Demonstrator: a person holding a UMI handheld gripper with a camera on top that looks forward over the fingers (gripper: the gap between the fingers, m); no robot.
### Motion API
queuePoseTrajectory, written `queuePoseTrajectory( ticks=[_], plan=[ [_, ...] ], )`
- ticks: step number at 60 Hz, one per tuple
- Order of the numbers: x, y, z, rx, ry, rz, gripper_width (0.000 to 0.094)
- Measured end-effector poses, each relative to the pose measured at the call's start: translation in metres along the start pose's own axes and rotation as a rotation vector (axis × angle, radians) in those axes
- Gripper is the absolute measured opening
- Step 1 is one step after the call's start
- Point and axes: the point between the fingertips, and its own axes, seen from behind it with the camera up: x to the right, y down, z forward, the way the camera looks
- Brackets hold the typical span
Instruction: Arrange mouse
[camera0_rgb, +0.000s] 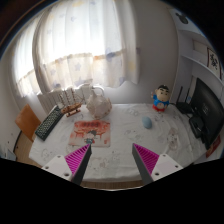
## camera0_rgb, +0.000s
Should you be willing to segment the gripper magenta ridged right finger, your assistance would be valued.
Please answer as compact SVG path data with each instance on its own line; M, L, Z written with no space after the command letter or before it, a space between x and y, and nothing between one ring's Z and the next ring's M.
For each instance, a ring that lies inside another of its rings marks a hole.
M174 161L169 155L158 155L135 143L132 144L132 155L144 185L182 169L182 166Z

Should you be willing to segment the gripper magenta ridged left finger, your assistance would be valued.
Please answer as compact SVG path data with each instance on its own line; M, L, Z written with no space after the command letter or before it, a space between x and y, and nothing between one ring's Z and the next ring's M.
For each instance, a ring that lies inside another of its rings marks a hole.
M91 145L87 144L66 156L56 155L42 169L80 185L91 154Z

